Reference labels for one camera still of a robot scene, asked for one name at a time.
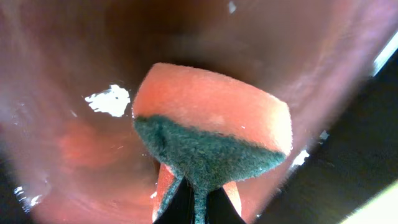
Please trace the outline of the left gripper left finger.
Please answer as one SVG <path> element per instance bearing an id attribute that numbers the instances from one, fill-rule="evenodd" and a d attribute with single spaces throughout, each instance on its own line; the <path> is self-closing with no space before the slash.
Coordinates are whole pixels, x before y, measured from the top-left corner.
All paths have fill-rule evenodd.
<path id="1" fill-rule="evenodd" d="M 183 178 L 169 205 L 154 224 L 193 224 L 195 221 L 194 192 Z"/>

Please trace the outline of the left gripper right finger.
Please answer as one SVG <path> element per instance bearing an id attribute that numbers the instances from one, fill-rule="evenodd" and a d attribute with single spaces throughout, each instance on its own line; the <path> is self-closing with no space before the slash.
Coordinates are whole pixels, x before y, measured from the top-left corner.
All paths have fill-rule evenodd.
<path id="1" fill-rule="evenodd" d="M 223 188 L 218 188 L 206 198 L 206 224 L 246 224 L 234 209 Z"/>

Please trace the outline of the orange green sponge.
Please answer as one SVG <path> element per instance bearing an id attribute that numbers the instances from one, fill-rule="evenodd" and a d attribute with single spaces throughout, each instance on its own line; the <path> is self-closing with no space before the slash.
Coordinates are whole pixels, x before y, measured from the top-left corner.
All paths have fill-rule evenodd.
<path id="1" fill-rule="evenodd" d="M 193 189 L 194 221 L 206 222 L 208 194 L 275 169 L 292 151 L 287 103 L 229 76 L 155 63 L 132 105 L 141 141 L 172 179 L 159 191 L 159 218 L 183 180 Z"/>

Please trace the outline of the yellow-green plate bottom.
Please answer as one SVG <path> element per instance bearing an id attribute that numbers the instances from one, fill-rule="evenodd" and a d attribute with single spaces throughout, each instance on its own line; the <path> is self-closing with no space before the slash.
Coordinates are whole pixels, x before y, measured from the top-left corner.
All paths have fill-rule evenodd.
<path id="1" fill-rule="evenodd" d="M 397 180 L 348 215 L 340 224 L 397 224 Z"/>

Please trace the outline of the black tray with water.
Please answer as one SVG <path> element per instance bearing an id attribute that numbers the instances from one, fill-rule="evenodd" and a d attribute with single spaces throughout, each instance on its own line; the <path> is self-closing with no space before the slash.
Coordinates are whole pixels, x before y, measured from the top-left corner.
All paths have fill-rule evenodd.
<path id="1" fill-rule="evenodd" d="M 285 101 L 296 156 L 370 77 L 396 1 L 2 1 L 1 154 L 39 223 L 150 223 L 157 164 L 122 117 L 151 65 L 220 72 Z"/>

